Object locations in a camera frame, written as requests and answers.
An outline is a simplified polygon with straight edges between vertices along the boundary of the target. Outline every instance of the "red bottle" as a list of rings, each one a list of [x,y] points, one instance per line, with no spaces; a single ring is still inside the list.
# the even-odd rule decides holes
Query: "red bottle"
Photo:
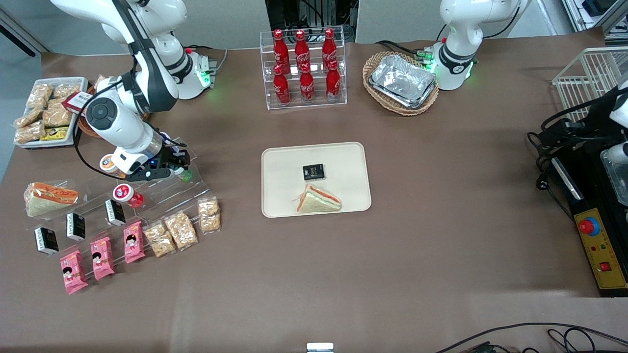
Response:
[[[340,99],[340,74],[338,73],[338,62],[329,63],[329,72],[327,72],[327,100],[330,102],[338,102]]]
[[[310,71],[310,49],[308,45],[305,43],[305,32],[303,30],[296,31],[296,46],[295,46],[295,55],[296,55],[296,67],[299,68],[299,72],[303,73],[301,70],[305,67],[307,63],[308,72]]]
[[[299,68],[301,70],[301,78],[299,79],[301,100],[304,104],[312,104],[314,103],[314,78],[310,73],[310,63],[303,63]]]
[[[277,100],[282,107],[290,104],[290,91],[288,90],[288,80],[283,75],[280,65],[274,66],[275,78],[273,80],[275,86],[275,93],[277,94]]]
[[[334,61],[336,61],[336,42],[333,41],[333,29],[327,28],[323,43],[323,72],[327,72],[329,63]]]
[[[286,43],[283,41],[283,34],[279,28],[274,31],[273,37],[275,39],[275,61],[277,61],[277,65],[281,67],[281,71],[283,72],[283,74],[289,75],[290,58],[288,56],[288,46],[286,46]]]

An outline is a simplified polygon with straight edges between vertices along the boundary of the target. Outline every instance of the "robotic arm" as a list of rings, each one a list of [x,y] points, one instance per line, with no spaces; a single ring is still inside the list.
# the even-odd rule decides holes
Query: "robotic arm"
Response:
[[[479,24],[513,18],[517,9],[522,13],[527,6],[528,0],[442,0],[440,16],[450,27],[450,33],[447,41],[427,50],[433,53],[438,87],[453,90],[468,77],[484,35]]]
[[[117,146],[113,163],[127,180],[168,178],[190,164],[185,150],[165,146],[165,138],[140,114],[169,111],[183,93],[198,96],[209,87],[207,57],[184,52],[170,32],[187,18],[181,0],[51,0],[62,11],[102,23],[107,35],[128,44],[141,71],[103,80],[87,107],[94,131]],[[114,89],[106,87],[120,82]]]

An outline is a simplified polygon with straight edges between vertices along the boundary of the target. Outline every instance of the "control panel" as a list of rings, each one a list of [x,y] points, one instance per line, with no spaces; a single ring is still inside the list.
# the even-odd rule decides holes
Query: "control panel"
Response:
[[[597,208],[574,215],[573,218],[597,286],[600,289],[628,288]]]

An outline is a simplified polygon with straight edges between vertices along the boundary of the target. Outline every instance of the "clear acrylic display stand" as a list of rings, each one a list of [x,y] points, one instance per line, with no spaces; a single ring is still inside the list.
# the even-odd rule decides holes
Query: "clear acrylic display stand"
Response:
[[[336,57],[338,61],[338,73],[340,74],[340,99],[338,102],[334,103],[327,100],[327,75],[323,72],[322,54],[323,43],[325,42],[325,29],[327,28],[332,28],[335,33],[334,42],[336,42]],[[305,40],[310,48],[310,68],[312,77],[314,78],[315,98],[311,104],[304,104],[301,100],[301,85],[299,84],[299,74],[295,59],[296,30],[284,30],[283,39],[288,46],[291,70],[291,75],[286,76],[288,79],[288,89],[290,90],[290,104],[286,107],[279,105],[273,85],[273,67],[276,65],[273,32],[260,32],[259,34],[259,48],[262,56],[262,75],[264,76],[266,106],[268,110],[329,106],[347,103],[347,57],[345,55],[345,35],[342,26],[313,27],[304,28],[303,30],[305,31]]]
[[[122,231],[125,226],[142,221],[142,226],[157,222],[162,217],[183,211],[192,221],[197,235],[202,234],[198,224],[198,209],[196,200],[203,196],[212,196],[207,184],[203,181],[196,164],[193,162],[196,155],[188,149],[191,164],[189,171],[192,173],[191,179],[184,182],[178,177],[167,180],[151,180],[150,182],[129,183],[136,192],[144,197],[144,204],[136,209],[122,204],[126,223],[123,226],[109,224],[107,221],[107,211],[105,201],[112,198],[114,187],[124,181],[99,176],[91,179],[87,183],[73,186],[80,194],[80,202],[77,205],[66,207],[62,210],[50,212],[43,218],[27,218],[28,231],[34,237],[35,229],[45,227],[55,231],[59,252],[50,255],[50,258],[58,260],[61,257],[80,251],[83,259],[83,268],[88,281],[93,281],[92,254],[90,243],[105,236],[111,240],[111,251],[114,257],[114,266],[124,261],[124,241]],[[68,213],[82,215],[85,218],[85,240],[77,242],[66,236],[66,215]],[[33,250],[36,244],[33,239]],[[144,250],[147,256],[152,254],[150,244],[144,238]]]

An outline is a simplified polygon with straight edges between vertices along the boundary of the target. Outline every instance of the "red button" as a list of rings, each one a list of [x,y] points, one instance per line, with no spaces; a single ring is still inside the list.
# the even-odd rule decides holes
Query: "red button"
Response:
[[[609,263],[600,263],[600,270],[602,272],[606,272],[606,271],[610,271],[610,264]]]
[[[593,225],[593,222],[591,222],[588,219],[581,220],[580,223],[578,223],[578,228],[584,234],[591,234],[595,230],[595,226]]]

